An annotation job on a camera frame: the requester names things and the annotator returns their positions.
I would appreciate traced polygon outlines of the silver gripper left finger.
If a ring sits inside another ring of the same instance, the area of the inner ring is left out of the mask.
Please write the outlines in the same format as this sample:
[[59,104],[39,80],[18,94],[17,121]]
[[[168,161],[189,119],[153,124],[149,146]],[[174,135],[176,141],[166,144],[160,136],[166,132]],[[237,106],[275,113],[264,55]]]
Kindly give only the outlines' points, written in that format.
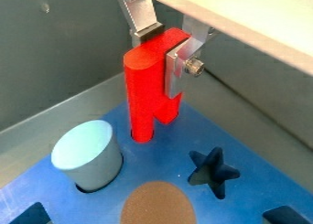
[[153,0],[118,0],[130,26],[133,46],[137,47],[164,33],[164,24],[158,21]]

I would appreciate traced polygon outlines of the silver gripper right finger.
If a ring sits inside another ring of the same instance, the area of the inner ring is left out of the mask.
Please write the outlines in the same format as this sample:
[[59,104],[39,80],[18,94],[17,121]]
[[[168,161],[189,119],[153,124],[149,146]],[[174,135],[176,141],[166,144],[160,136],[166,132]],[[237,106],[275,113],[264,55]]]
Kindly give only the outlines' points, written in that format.
[[170,99],[182,93],[184,75],[199,77],[203,74],[203,46],[220,34],[215,27],[188,15],[184,16],[182,30],[190,37],[174,46],[165,57],[165,94]]

